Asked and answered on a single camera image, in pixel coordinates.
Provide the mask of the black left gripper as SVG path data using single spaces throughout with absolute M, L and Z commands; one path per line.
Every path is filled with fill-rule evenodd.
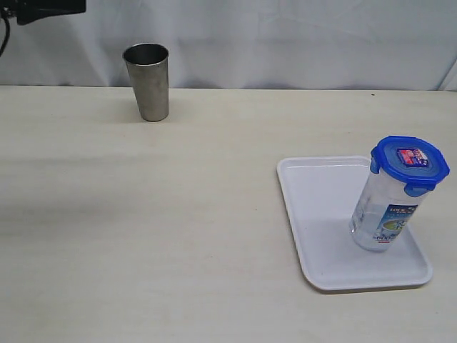
M 53 16 L 66 16 L 86 12 L 86 0 L 29 0 L 18 1 L 16 21 L 27 25 Z

